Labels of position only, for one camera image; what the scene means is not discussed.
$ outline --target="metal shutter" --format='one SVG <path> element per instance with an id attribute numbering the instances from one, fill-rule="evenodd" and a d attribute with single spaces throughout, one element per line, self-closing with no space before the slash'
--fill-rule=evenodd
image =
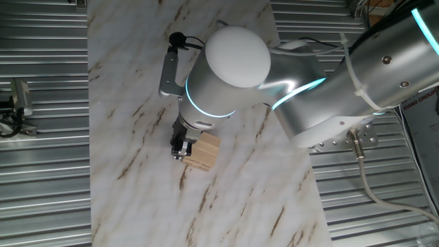
<path id="1" fill-rule="evenodd" d="M 365 31 L 362 21 L 352 17 L 347 0 L 271 3 L 282 43 L 307 36 L 340 45 L 340 32 L 354 39 Z M 318 43 L 311 46 L 315 51 L 328 49 Z M 338 51 L 318 59 L 330 73 L 343 57 Z M 374 120 L 374 125 L 379 146 L 366 150 L 370 186 L 383 199 L 428 208 L 425 186 L 399 118 L 387 113 Z M 317 153 L 310 149 L 309 153 L 334 247 L 423 246 L 419 243 L 439 239 L 437 228 L 426 217 L 387 209 L 366 195 L 352 151 Z"/>
<path id="2" fill-rule="evenodd" d="M 0 246 L 90 246 L 86 10 L 0 0 L 0 100 L 29 82 L 36 138 L 0 139 Z"/>

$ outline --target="wooden block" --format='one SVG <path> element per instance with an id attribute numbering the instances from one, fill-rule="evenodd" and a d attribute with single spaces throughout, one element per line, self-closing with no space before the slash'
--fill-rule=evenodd
<path id="1" fill-rule="evenodd" d="M 221 139 L 203 132 L 198 141 L 192 145 L 191 156 L 183 158 L 183 163 L 208 172 L 217 161 Z"/>
<path id="2" fill-rule="evenodd" d="M 203 132 L 200 139 L 192 145 L 192 150 L 198 149 L 210 155 L 217 156 L 220 151 L 221 138 Z"/>

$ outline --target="marble surface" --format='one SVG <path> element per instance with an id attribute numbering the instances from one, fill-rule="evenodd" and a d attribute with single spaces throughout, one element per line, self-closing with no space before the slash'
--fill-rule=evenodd
<path id="1" fill-rule="evenodd" d="M 268 0 L 88 1 L 94 247 L 332 246 L 309 155 L 266 106 L 211 131 L 210 172 L 172 159 L 177 101 L 157 93 L 167 37 L 205 40 L 218 19 L 279 43 Z M 180 52 L 179 83 L 197 54 Z"/>

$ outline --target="white dome cap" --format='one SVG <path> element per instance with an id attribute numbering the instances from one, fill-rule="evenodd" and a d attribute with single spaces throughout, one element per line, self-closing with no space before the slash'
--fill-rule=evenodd
<path id="1" fill-rule="evenodd" d="M 239 88 L 259 85 L 270 71 L 270 52 L 254 32 L 239 26 L 216 31 L 204 47 L 207 62 L 221 80 Z"/>

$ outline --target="metal screw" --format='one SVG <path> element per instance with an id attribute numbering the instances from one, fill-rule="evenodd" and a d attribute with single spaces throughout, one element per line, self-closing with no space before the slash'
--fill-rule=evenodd
<path id="1" fill-rule="evenodd" d="M 402 88 L 402 89 L 405 89 L 406 87 L 408 87 L 410 85 L 410 82 L 402 82 L 399 86 Z"/>
<path id="2" fill-rule="evenodd" d="M 383 64 L 390 64 L 392 62 L 391 56 L 384 56 L 383 57 Z"/>

